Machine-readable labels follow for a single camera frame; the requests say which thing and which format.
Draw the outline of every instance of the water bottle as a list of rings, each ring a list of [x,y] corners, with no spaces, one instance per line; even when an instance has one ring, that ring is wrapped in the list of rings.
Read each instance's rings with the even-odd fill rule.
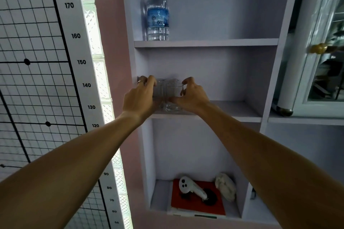
[[[169,7],[167,5],[167,0],[148,0],[146,5],[148,40],[168,40]]]

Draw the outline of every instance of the white controller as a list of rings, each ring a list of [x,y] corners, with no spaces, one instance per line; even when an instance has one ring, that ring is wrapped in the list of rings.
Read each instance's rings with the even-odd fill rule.
[[[179,180],[179,189],[183,194],[188,192],[195,193],[197,196],[202,198],[203,201],[208,199],[208,196],[204,190],[187,176],[184,176]]]

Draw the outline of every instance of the brass knob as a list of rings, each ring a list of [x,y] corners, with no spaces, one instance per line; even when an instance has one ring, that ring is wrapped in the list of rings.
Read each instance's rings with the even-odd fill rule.
[[[316,54],[323,54],[327,50],[327,44],[325,43],[320,43],[318,45],[312,45],[311,48],[309,49],[310,53],[316,53]]]

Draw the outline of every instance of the blue label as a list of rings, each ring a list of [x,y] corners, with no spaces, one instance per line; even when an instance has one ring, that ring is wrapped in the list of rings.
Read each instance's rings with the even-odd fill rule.
[[[148,27],[169,27],[169,11],[165,8],[150,8],[147,11]]]

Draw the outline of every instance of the forearm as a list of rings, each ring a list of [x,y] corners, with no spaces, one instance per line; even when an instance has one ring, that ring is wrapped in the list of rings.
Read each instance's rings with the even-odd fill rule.
[[[344,189],[339,182],[301,155],[245,127],[212,104],[202,107],[199,115],[283,228],[337,228],[343,223]]]
[[[47,153],[3,181],[2,228],[64,227],[119,146],[139,125],[140,120],[135,117],[121,115]]]

